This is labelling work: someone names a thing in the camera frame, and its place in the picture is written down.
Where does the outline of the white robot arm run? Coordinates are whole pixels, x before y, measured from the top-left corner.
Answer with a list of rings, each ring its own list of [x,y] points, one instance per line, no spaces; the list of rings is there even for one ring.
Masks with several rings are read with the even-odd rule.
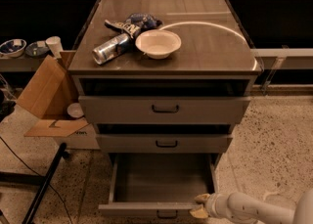
[[[234,224],[313,224],[313,190],[305,192],[295,210],[256,200],[247,194],[235,192],[202,194],[195,197],[197,206],[190,214],[198,219],[225,218]]]

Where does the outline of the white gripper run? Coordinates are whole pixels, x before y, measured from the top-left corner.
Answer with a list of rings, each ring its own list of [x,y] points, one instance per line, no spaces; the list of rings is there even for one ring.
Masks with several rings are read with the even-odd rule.
[[[206,219],[209,216],[215,218],[229,218],[231,216],[230,208],[228,207],[228,196],[214,193],[201,194],[195,197],[195,202],[204,203],[190,210],[190,214],[197,219]]]

